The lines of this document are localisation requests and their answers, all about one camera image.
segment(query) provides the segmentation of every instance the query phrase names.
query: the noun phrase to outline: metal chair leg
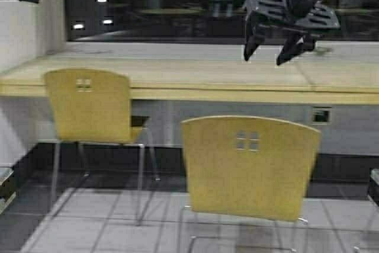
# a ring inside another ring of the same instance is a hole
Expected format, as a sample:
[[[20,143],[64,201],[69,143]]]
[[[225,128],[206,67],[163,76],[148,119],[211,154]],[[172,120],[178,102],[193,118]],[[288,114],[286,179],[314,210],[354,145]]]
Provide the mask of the metal chair leg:
[[[53,208],[54,203],[57,199],[59,160],[60,160],[60,142],[57,142],[54,147],[54,166],[53,166],[52,188],[51,188],[51,193],[50,193],[50,209]]]
[[[190,210],[191,209],[191,206],[184,206],[181,211],[180,211],[180,215],[179,215],[179,228],[178,228],[178,240],[177,240],[177,243],[176,243],[176,251],[179,253],[181,252],[181,233],[182,233],[182,226],[183,226],[183,215],[184,215],[184,211],[185,210]],[[303,218],[298,218],[298,221],[297,222],[302,222],[306,225],[306,240],[305,240],[305,243],[304,243],[304,248],[303,248],[303,252],[307,252],[308,251],[308,231],[309,231],[309,222],[308,220],[306,219],[303,219]],[[290,251],[290,252],[297,252],[297,250],[295,249],[295,237],[296,237],[296,224],[297,222],[294,222],[293,224],[293,231],[292,231],[292,237],[291,237],[291,248],[284,248],[283,246],[283,242],[282,242],[282,239],[281,239],[281,236],[280,236],[280,232],[279,232],[279,227],[277,225],[277,222],[275,221],[275,230],[277,231],[277,235],[278,235],[278,242],[279,242],[279,247],[268,247],[268,246],[248,246],[250,248],[259,248],[259,249],[277,249],[277,250],[285,250],[285,251]],[[195,247],[195,242],[197,239],[201,238],[205,238],[205,239],[221,239],[221,236],[220,236],[220,220],[218,220],[218,236],[192,236],[191,237],[191,242],[189,243],[189,247],[187,249],[187,253],[192,253],[194,247]]]
[[[370,232],[372,228],[372,224],[374,223],[375,216],[379,214],[379,208],[377,205],[373,202],[372,203],[372,212],[370,214],[370,218],[368,219],[368,222],[362,231],[361,236],[359,237],[359,241],[356,243],[356,245],[353,247],[354,252],[360,253],[361,249],[379,249],[379,248],[361,248],[361,241],[365,236],[368,236],[368,233]]]
[[[88,177],[89,176],[88,158],[87,158],[87,155],[85,154],[83,143],[78,142],[78,151],[79,151],[79,156],[81,157],[84,171],[85,171],[84,177]]]
[[[138,170],[138,186],[137,186],[137,207],[136,207],[136,225],[140,225],[140,202],[141,202],[141,191],[143,185],[143,170],[144,170],[144,145],[139,145],[139,170]]]
[[[303,219],[302,217],[299,217],[296,222],[293,223],[292,227],[292,236],[291,236],[291,252],[297,252],[296,248],[296,231],[297,231],[297,224],[298,222],[302,222],[306,225],[306,238],[304,242],[304,248],[303,252],[308,251],[308,230],[309,230],[309,222],[306,219]]]
[[[191,210],[191,206],[184,206],[181,210],[180,210],[180,214],[179,214],[179,223],[178,223],[178,237],[177,237],[177,240],[176,240],[176,251],[177,253],[180,252],[180,247],[181,247],[181,239],[182,239],[182,228],[183,228],[183,216],[184,216],[184,212],[186,210]]]
[[[154,176],[155,176],[155,181],[160,181],[160,177],[158,174],[158,166],[156,163],[156,156],[155,156],[155,149],[154,149],[154,144],[153,144],[153,135],[151,130],[148,127],[144,128],[147,134],[147,143],[149,144],[149,150],[150,150],[150,159],[152,161],[152,166],[153,166],[153,171],[154,171]]]

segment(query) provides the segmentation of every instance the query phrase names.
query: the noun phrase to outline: chair backrest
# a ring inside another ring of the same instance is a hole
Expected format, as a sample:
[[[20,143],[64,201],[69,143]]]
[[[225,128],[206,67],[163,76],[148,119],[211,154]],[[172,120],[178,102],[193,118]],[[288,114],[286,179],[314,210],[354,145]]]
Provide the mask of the chair backrest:
[[[128,77],[91,69],[61,69],[44,75],[60,140],[128,143]]]
[[[182,122],[195,212],[298,219],[320,143],[318,130],[261,117]]]

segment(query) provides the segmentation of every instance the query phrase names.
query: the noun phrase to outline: white wall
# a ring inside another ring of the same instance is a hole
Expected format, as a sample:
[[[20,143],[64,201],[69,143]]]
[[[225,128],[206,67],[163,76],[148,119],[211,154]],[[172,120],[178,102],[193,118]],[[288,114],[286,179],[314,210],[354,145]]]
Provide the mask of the white wall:
[[[0,72],[63,48],[64,0],[0,0]],[[31,101],[0,98],[0,166],[13,165],[36,143]]]

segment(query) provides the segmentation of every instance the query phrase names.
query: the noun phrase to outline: tile floor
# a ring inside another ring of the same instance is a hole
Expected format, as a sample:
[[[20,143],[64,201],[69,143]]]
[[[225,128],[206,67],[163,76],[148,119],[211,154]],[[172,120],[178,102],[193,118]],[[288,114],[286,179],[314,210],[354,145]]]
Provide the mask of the tile floor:
[[[186,252],[192,235],[222,237],[197,239],[196,253],[278,253],[250,246],[291,246],[292,227],[284,222],[275,228],[265,220],[185,211],[179,230],[179,212],[188,204],[184,177],[163,177],[159,185],[147,178],[139,227],[133,221],[135,175],[94,174],[82,181],[79,174],[65,173],[52,211],[49,184],[49,173],[36,173],[0,216],[0,253],[177,253]],[[298,225],[297,252],[353,252],[372,210],[365,190],[312,183],[303,205],[310,229]],[[379,214],[373,230],[362,247],[379,248]]]

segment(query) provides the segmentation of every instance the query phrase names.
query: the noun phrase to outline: dark baseboard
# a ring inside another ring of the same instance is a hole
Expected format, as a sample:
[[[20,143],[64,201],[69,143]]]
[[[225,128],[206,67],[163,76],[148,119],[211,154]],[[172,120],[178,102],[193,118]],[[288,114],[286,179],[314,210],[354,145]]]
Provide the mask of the dark baseboard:
[[[33,171],[52,170],[54,144],[39,143],[13,169],[19,188]],[[89,164],[93,171],[134,172],[137,170],[138,148],[86,145]],[[185,175],[182,149],[156,148],[158,167],[161,172]],[[147,172],[152,171],[149,151],[146,151]],[[368,182],[370,170],[379,168],[379,156],[331,155],[320,153],[312,173],[315,182]],[[82,162],[74,143],[62,144],[62,171],[83,170]]]

